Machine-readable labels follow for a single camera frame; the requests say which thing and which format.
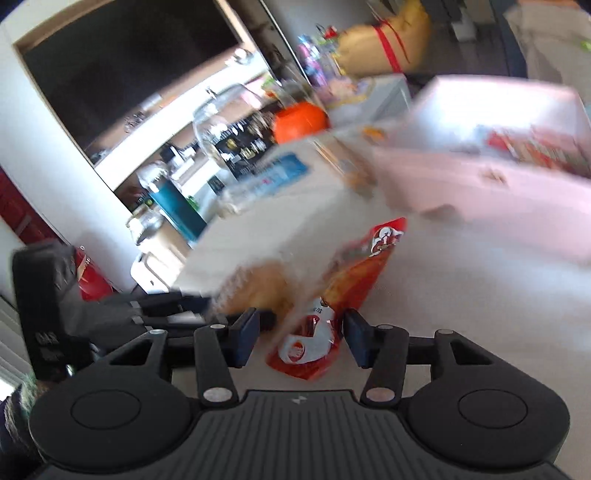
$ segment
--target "snack bar wrapper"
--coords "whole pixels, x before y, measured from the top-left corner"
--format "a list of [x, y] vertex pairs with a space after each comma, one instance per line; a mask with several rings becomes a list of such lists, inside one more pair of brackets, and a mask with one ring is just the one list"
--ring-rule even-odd
[[299, 328], [271, 352], [270, 367], [305, 380], [328, 369], [339, 349], [343, 312], [361, 307], [406, 225], [406, 218], [376, 225], [335, 255], [323, 276], [324, 289], [311, 302]]

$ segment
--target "white plastic container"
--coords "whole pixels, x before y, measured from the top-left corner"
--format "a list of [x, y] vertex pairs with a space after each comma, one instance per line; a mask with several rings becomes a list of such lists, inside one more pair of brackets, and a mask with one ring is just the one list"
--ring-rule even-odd
[[387, 145], [375, 148], [388, 203], [415, 212], [451, 206], [491, 235], [591, 261], [591, 181], [451, 152], [470, 142], [477, 125], [572, 135], [591, 158], [591, 125], [574, 90], [501, 77], [438, 77]]

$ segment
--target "chip bag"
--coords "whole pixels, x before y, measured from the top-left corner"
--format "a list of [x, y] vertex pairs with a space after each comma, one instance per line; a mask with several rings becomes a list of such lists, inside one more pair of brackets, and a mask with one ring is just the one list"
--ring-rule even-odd
[[339, 349], [343, 312], [361, 307], [406, 224], [406, 218], [399, 218], [377, 225], [335, 255], [323, 276], [325, 286], [311, 302], [300, 326], [267, 358], [270, 367], [305, 380], [317, 378], [328, 369]]

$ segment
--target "black screen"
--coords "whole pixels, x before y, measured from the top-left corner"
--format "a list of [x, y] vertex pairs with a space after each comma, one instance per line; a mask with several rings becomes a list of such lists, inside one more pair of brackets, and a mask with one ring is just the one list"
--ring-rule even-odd
[[115, 0], [57, 31], [24, 59], [86, 149], [130, 109], [237, 43], [213, 0]]

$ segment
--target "white logo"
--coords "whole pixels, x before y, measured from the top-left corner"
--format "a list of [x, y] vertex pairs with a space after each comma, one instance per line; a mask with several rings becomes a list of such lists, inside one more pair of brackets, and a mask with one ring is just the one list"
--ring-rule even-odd
[[299, 405], [300, 403], [303, 403], [303, 402], [305, 402], [306, 400], [308, 400], [308, 399], [307, 399], [306, 397], [303, 397], [302, 395], [299, 395], [297, 398], [292, 398], [292, 399], [291, 399], [291, 401], [292, 401], [293, 403], [297, 403], [298, 405]]

